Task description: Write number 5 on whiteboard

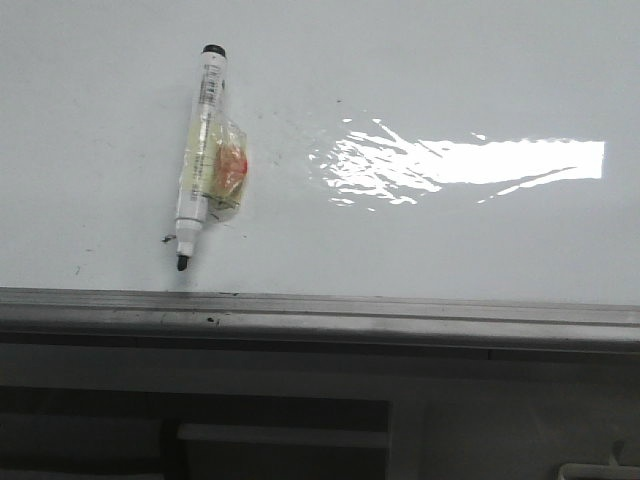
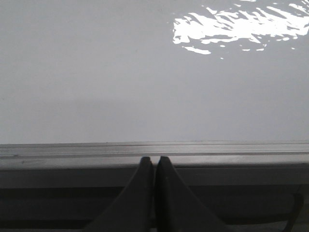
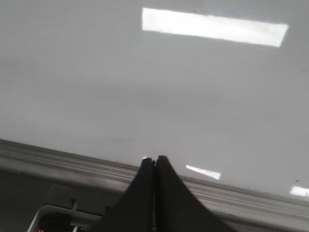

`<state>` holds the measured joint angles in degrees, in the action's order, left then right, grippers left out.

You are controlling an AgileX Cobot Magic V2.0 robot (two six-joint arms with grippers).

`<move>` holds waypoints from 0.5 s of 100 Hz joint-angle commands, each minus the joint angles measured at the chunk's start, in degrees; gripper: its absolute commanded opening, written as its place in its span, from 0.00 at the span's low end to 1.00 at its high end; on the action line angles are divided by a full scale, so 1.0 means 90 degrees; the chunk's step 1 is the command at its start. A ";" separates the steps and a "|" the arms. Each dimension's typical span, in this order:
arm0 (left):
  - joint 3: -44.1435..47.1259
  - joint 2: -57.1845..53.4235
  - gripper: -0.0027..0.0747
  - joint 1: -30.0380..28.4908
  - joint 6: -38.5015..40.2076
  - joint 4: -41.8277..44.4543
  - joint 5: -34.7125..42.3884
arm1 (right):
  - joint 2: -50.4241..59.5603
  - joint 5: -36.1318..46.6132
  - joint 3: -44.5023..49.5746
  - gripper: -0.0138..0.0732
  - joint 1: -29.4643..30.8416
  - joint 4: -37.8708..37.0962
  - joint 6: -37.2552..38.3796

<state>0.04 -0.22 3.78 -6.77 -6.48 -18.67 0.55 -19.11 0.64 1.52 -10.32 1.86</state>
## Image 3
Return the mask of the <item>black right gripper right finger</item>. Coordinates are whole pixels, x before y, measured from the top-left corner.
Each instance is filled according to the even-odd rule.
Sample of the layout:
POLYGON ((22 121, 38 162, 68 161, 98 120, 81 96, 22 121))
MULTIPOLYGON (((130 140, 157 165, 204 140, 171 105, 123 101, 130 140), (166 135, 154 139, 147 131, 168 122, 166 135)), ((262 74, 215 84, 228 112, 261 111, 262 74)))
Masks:
POLYGON ((158 232, 232 232, 187 188, 166 156, 156 161, 155 219, 158 232))

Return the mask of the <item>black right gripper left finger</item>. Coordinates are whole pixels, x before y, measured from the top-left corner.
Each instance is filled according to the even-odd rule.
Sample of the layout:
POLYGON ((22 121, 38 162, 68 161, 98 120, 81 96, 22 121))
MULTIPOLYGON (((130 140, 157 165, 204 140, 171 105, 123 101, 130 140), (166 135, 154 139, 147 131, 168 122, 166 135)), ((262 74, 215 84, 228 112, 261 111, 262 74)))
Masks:
POLYGON ((115 206, 93 226, 95 232, 150 232, 153 225, 155 165, 143 159, 115 206))

